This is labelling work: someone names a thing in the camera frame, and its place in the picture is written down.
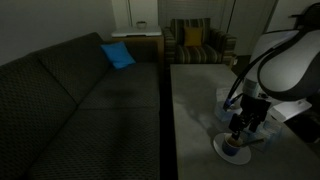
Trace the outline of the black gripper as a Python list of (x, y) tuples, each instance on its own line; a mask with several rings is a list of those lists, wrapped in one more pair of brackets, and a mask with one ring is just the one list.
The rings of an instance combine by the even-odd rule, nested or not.
[[(249, 130), (255, 132), (261, 123), (265, 120), (267, 110), (271, 103), (264, 99), (255, 99), (246, 94), (243, 95), (240, 106), (242, 108), (242, 115), (252, 115), (254, 118), (251, 120)], [(234, 114), (229, 123), (229, 129), (232, 131), (232, 138), (238, 140), (240, 133), (243, 130), (243, 119), (241, 115)]]

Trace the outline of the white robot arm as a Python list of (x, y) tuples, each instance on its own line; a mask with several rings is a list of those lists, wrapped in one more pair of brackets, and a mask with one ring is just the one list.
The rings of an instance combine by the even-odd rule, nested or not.
[(320, 89), (320, 5), (314, 3), (294, 18), (293, 29), (260, 36), (253, 59), (229, 91), (223, 109), (229, 110), (235, 102), (242, 108), (229, 124), (235, 140), (243, 129), (254, 132), (265, 119), (271, 103), (258, 96), (260, 91), (289, 102)]

